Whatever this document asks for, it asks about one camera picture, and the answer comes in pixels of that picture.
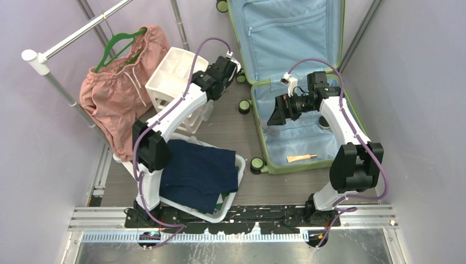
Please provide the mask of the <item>green hard-shell suitcase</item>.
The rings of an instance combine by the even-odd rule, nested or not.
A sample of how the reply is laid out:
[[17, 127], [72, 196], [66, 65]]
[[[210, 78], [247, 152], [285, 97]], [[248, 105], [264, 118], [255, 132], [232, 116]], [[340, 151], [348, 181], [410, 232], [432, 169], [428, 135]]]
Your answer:
[[[263, 173], [285, 174], [331, 166], [339, 149], [332, 132], [318, 125], [320, 113], [303, 113], [285, 125], [267, 126], [275, 98], [287, 93], [280, 83], [290, 72], [296, 91], [307, 89], [307, 75], [332, 72], [342, 60], [344, 1], [227, 1], [242, 58], [245, 80], [251, 84], [251, 110], [262, 147]], [[287, 156], [316, 153], [315, 159], [288, 163]]]

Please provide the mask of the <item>navy blue garment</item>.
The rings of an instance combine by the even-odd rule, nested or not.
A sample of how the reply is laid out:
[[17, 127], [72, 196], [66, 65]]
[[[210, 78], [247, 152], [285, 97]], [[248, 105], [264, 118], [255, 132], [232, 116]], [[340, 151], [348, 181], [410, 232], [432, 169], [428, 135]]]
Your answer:
[[202, 213], [214, 213], [221, 194], [238, 191], [236, 152], [169, 140], [172, 152], [163, 169], [160, 196]]

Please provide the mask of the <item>white plastic drawer organizer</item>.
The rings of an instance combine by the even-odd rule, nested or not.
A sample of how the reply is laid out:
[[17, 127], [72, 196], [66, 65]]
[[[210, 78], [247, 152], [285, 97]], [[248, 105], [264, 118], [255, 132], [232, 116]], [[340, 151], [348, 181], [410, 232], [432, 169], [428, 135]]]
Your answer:
[[[185, 91], [194, 56], [193, 52], [171, 47], [157, 66], [145, 85], [156, 112], [163, 110]], [[190, 114], [178, 130], [195, 134], [201, 123], [208, 120], [212, 110], [213, 103], [206, 102]]]

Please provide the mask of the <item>dark green garment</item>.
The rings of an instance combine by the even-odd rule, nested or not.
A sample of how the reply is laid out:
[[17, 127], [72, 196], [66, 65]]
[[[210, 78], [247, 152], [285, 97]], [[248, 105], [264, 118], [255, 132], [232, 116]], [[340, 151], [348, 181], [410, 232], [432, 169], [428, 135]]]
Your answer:
[[235, 166], [236, 174], [233, 175], [232, 171], [229, 171], [226, 176], [221, 177], [219, 180], [216, 180], [216, 183], [219, 185], [219, 197], [214, 207], [214, 212], [220, 211], [223, 204], [226, 201], [226, 198], [229, 197], [231, 193], [236, 193], [238, 191], [238, 175], [240, 168]]

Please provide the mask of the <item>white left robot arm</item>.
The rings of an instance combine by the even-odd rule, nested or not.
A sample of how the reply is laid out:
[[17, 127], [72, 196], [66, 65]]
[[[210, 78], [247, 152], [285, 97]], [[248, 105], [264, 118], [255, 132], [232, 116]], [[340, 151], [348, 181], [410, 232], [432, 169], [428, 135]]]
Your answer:
[[227, 90], [239, 63], [220, 56], [195, 71], [183, 91], [146, 122], [133, 126], [133, 171], [138, 183], [139, 220], [154, 227], [161, 203], [211, 223], [221, 222], [238, 191], [245, 160], [235, 151], [179, 135], [176, 129]]

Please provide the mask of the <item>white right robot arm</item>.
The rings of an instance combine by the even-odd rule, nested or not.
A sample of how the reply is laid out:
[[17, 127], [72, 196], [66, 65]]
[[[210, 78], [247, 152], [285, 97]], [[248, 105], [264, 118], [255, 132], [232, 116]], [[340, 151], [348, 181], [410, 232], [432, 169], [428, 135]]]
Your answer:
[[352, 117], [342, 87], [330, 86], [324, 71], [308, 74], [308, 92], [296, 94], [298, 80], [285, 73], [280, 82], [287, 93], [276, 96], [268, 126], [285, 125], [301, 114], [318, 111], [327, 121], [339, 145], [330, 167], [330, 180], [320, 191], [309, 197], [306, 221], [318, 226], [342, 200], [372, 189], [377, 185], [384, 149], [371, 142]]

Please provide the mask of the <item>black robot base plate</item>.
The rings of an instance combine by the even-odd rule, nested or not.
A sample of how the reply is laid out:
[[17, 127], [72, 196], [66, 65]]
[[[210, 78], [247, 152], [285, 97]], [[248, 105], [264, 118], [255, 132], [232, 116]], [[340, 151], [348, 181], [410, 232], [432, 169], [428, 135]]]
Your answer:
[[337, 215], [336, 211], [313, 212], [309, 205], [232, 206], [219, 223], [202, 220], [170, 206], [153, 210], [152, 215], [167, 224], [183, 224], [186, 234], [220, 232], [249, 234], [258, 227], [261, 234], [294, 234], [299, 228], [328, 228]]

